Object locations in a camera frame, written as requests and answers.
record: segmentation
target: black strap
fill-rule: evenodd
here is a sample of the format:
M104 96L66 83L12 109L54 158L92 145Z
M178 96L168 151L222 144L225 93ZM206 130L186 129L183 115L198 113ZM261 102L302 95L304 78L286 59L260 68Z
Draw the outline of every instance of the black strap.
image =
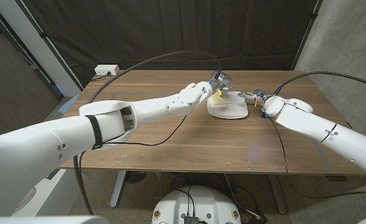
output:
M103 138L101 137L100 127L96 117L93 115L86 115L85 117L89 118L93 131L95 132L95 144L93 145L92 150L101 148L103 146Z

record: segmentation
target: gray wall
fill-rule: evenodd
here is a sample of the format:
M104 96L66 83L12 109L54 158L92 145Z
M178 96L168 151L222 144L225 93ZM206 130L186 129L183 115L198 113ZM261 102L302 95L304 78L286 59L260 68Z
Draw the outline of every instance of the gray wall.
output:
M366 0L324 0L295 70L366 80ZM347 122L366 135L366 85L328 75L311 78Z

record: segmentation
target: small yellow object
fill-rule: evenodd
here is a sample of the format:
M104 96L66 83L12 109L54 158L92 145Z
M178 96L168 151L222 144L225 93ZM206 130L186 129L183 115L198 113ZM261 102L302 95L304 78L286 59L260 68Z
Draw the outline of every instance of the small yellow object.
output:
M214 93L209 99L212 106L216 105L225 105L232 103L232 100L230 98L223 98L220 97L218 94Z

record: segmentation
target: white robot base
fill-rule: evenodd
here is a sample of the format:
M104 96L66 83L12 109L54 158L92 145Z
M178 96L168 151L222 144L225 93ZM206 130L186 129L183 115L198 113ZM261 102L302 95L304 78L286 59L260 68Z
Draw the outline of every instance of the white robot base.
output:
M187 193L189 189L192 201L183 193ZM152 224L185 224L201 221L208 224L241 223L236 205L219 191L199 185L181 187L179 190L183 192L174 190L158 202L152 215ZM189 204L189 216L187 216L187 204Z

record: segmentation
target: wooden table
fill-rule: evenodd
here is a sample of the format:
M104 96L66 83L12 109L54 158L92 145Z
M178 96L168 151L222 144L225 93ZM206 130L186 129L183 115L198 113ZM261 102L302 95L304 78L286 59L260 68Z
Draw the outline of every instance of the wooden table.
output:
M268 92L302 72L225 71L233 78L232 91ZM138 101L179 92L189 83L209 78L211 71L135 70L127 73L96 98ZM105 81L91 82L64 117L78 115L78 109ZM286 85L280 92L285 98L298 98L314 108L314 114L347 126L310 78ZM271 121L260 117L260 107L248 105L243 119L219 119L210 115L207 105L193 109L183 125L160 146L124 145L108 151L88 151L82 169L116 169L174 172L236 172L284 174L284 157ZM146 124L130 138L131 142L158 143L173 132L183 117L167 117ZM311 139L277 124L287 155L290 174L362 175L365 172ZM61 168L72 168L72 160Z

